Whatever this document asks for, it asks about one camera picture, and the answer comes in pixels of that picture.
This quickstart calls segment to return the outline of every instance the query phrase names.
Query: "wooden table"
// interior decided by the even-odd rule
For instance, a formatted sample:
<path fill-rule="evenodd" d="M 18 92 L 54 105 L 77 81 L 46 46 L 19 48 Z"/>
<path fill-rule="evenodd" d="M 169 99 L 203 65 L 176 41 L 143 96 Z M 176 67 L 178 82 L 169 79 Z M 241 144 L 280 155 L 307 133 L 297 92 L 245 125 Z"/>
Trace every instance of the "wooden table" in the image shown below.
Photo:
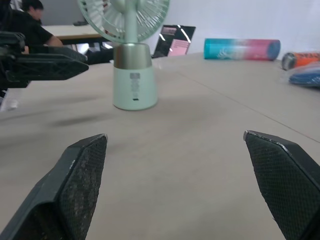
<path fill-rule="evenodd" d="M 112 65 L 32 82 L 0 115 L 0 228 L 79 139 L 107 133 L 87 240 L 284 240 L 259 192 L 243 133 L 300 144 L 319 163 L 320 93 L 281 81 L 277 62 L 154 60 L 159 102 L 112 105 Z"/>
<path fill-rule="evenodd" d="M 43 26 L 43 28 L 58 37 L 64 45 L 102 43 L 106 41 L 90 25 L 52 25 Z"/>

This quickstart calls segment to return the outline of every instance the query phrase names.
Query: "laptop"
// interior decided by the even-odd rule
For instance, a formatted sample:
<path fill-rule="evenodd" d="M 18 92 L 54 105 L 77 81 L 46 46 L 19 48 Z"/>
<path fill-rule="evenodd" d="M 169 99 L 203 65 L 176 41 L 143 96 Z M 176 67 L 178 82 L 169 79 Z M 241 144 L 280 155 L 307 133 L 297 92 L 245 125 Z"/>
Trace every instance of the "laptop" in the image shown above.
<path fill-rule="evenodd" d="M 195 31 L 195 26 L 163 25 L 152 58 L 186 55 Z"/>

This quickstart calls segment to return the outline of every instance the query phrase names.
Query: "gradient bottle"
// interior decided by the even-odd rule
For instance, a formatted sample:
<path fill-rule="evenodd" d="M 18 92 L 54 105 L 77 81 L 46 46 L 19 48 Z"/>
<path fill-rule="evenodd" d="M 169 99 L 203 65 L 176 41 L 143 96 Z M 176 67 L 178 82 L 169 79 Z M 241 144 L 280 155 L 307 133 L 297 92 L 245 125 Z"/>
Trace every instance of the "gradient bottle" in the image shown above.
<path fill-rule="evenodd" d="M 280 49 L 279 40 L 207 38 L 204 59 L 274 61 Z"/>

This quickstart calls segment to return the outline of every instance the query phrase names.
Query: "plastic bag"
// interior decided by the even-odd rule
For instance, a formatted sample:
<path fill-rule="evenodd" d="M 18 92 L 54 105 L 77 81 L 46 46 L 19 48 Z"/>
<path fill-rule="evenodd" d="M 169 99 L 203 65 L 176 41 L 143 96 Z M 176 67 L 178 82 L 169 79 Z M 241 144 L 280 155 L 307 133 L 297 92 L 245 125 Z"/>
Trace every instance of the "plastic bag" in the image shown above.
<path fill-rule="evenodd" d="M 285 79 L 294 85 L 320 87 L 320 62 L 288 70 Z"/>

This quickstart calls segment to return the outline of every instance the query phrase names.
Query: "mint green fan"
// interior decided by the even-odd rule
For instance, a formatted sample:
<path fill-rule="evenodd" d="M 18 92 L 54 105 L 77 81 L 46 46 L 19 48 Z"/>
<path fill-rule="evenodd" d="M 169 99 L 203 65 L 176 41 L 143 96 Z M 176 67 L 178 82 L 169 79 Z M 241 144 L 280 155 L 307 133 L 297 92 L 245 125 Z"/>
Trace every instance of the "mint green fan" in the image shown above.
<path fill-rule="evenodd" d="M 170 0 L 78 0 L 87 22 L 114 48 L 113 104 L 143 110 L 158 101 L 150 49 L 139 43 L 162 25 Z"/>

